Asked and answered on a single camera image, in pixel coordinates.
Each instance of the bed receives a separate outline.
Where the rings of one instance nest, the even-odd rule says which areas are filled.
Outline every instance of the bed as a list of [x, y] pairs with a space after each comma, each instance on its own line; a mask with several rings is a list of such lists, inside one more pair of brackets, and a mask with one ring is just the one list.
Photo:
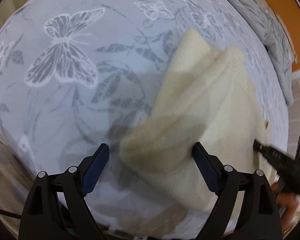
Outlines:
[[285, 151], [288, 109], [274, 66], [227, 0], [29, 0], [0, 30], [0, 140], [34, 176], [109, 144], [109, 164], [85, 198], [96, 221], [135, 236], [195, 238], [209, 214], [159, 194], [118, 157], [121, 138], [151, 113], [188, 28], [244, 52], [272, 144]]

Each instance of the human hand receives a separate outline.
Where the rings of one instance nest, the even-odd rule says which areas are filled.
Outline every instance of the human hand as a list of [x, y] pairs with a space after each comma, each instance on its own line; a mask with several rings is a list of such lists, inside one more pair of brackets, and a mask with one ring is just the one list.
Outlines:
[[[277, 183], [272, 184], [272, 191], [276, 191], [277, 188]], [[280, 206], [287, 208], [286, 212], [281, 218], [282, 232], [285, 233], [292, 225], [292, 220], [299, 206], [299, 201], [297, 200], [297, 195], [295, 193], [280, 193], [276, 199], [276, 202]]]

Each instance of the gray blanket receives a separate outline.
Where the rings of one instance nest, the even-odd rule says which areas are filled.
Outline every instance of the gray blanket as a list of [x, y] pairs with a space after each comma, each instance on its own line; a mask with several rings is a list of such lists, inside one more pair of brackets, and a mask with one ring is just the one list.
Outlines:
[[264, 12], [256, 0], [228, 0], [267, 48], [288, 106], [293, 104], [289, 42], [279, 22]]

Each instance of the blue gripper pad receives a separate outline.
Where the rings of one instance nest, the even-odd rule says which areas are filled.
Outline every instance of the blue gripper pad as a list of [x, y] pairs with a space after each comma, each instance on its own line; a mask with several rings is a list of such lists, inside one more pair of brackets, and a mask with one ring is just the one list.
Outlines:
[[81, 193], [84, 197], [88, 193], [91, 193], [96, 186], [98, 179], [109, 160], [109, 152], [109, 147], [106, 144], [102, 144], [93, 156], [87, 157], [94, 159], [82, 177]]
[[213, 164], [209, 161], [209, 158], [215, 156], [209, 156], [203, 146], [200, 143], [196, 143], [192, 149], [192, 157], [197, 164], [208, 189], [218, 195], [221, 190], [218, 184], [220, 174], [218, 174], [216, 169], [213, 167]]

